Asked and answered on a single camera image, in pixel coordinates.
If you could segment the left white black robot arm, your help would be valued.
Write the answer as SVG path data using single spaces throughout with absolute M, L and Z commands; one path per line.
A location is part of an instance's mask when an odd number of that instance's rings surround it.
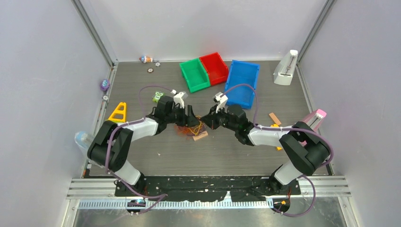
M 141 195 L 146 186 L 145 176 L 128 161 L 131 143 L 135 140 L 160 134 L 168 124 L 194 127 L 200 124 L 192 106 L 182 106 L 170 96 L 163 96 L 145 118 L 131 123 L 117 124 L 105 121 L 87 150 L 91 161 L 106 167 L 127 183 L 134 196 Z

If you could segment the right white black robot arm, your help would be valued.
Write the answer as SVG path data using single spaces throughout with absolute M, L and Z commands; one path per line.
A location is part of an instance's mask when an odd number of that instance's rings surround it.
M 221 110 L 215 105 L 200 120 L 213 130 L 220 126 L 232 130 L 244 145 L 281 147 L 289 161 L 267 180 L 267 190 L 274 194 L 282 194 L 300 176 L 311 176 L 316 169 L 328 164 L 332 156 L 331 145 L 305 122 L 284 128 L 262 126 L 249 121 L 239 105 Z

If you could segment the small wooden block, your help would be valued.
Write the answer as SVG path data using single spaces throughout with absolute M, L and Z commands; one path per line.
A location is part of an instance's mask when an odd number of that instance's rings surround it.
M 205 138 L 207 136 L 208 136 L 208 132 L 207 131 L 203 131 L 199 135 L 193 136 L 192 138 L 193 138 L 194 141 L 198 141 L 198 140 L 200 140 L 202 138 Z

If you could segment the red plastic bin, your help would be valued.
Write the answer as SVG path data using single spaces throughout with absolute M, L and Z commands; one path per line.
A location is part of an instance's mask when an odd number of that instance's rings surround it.
M 218 52 L 201 56 L 200 61 L 208 74 L 211 86 L 227 81 L 229 70 Z

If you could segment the green plastic bin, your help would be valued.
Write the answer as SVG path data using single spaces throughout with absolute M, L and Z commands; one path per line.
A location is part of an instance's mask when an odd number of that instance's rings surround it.
M 179 63 L 182 77 L 191 93 L 209 88 L 210 80 L 207 71 L 199 58 Z

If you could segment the blue plastic bin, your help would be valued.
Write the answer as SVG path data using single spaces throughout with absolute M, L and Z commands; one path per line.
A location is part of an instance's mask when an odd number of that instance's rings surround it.
M 244 61 L 232 60 L 224 92 L 238 84 L 247 84 L 254 90 L 257 88 L 260 65 Z M 226 94 L 227 105 L 238 104 L 243 109 L 251 109 L 255 92 L 248 86 L 239 86 Z

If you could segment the yellow orange toy piece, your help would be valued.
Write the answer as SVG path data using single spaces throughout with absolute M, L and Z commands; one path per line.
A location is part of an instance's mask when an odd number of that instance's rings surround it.
M 271 127 L 276 127 L 276 128 L 278 128 L 279 126 L 278 126 L 277 124 L 273 124 L 273 125 L 271 125 Z M 277 151 L 280 151 L 280 150 L 282 150 L 282 148 L 281 148 L 281 147 L 276 147 L 276 150 L 277 150 Z

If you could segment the small figurine toy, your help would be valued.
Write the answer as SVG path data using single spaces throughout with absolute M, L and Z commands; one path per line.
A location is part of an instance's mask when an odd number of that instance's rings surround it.
M 153 62 L 153 58 L 143 55 L 143 56 L 139 57 L 139 61 L 142 63 L 150 63 L 150 62 Z

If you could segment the white metronome box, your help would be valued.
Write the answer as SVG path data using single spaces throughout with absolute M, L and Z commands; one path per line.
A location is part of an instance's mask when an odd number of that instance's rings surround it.
M 279 62 L 273 73 L 273 82 L 277 85 L 289 86 L 296 69 L 298 51 L 290 50 Z

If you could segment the purple round toy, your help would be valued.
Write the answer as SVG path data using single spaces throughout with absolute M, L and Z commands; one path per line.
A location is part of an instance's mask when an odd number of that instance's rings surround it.
M 110 81 L 108 79 L 104 79 L 100 84 L 100 89 L 106 92 L 110 87 Z

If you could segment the pink metronome box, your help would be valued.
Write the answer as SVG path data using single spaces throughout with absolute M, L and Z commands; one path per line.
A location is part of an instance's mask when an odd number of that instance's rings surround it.
M 322 109 L 317 109 L 309 113 L 301 122 L 307 125 L 315 133 L 318 133 L 319 127 L 325 119 L 327 113 Z

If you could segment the clear plastic bottle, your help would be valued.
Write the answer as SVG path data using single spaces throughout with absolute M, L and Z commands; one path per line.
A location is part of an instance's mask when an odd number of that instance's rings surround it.
M 79 131 L 75 134 L 74 140 L 83 155 L 87 157 L 87 152 L 94 140 L 94 135 L 85 131 Z

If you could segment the yellow triangular toy frame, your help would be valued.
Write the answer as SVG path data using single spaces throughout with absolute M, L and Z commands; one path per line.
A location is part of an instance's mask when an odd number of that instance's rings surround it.
M 111 115 L 108 117 L 109 121 L 115 123 L 124 123 L 126 122 L 127 117 L 127 103 L 120 102 L 117 107 L 113 110 Z

